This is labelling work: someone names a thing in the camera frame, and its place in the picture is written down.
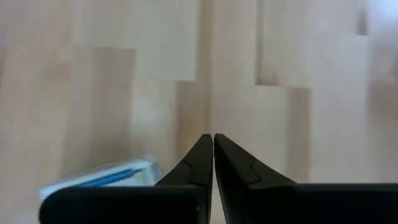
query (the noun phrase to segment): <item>black plastic piece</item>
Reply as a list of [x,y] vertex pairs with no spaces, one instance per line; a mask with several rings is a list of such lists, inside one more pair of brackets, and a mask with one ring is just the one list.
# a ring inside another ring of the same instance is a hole
[[398,223],[397,184],[297,184],[222,134],[215,167],[227,224]]
[[41,224],[210,223],[213,141],[203,135],[153,187],[71,187],[43,202]]

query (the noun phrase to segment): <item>blue stripe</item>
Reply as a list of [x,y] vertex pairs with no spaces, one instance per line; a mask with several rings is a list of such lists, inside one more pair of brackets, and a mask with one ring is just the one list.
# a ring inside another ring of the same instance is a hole
[[128,169],[128,170],[123,170],[121,172],[117,172],[114,174],[110,174],[110,175],[106,175],[104,177],[100,177],[94,180],[89,180],[87,182],[81,183],[76,185],[75,187],[101,187],[104,185],[108,185],[108,184],[112,184],[115,182],[118,182],[120,180],[124,180],[124,179],[128,179],[132,176],[134,176],[134,174],[140,172],[141,170],[132,170],[132,169]]

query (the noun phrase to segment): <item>blue and white object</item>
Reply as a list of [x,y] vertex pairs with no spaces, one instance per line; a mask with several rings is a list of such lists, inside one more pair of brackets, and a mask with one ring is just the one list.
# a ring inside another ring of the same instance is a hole
[[160,180],[160,169],[152,159],[136,159],[99,166],[43,187],[40,198],[65,187],[153,186]]

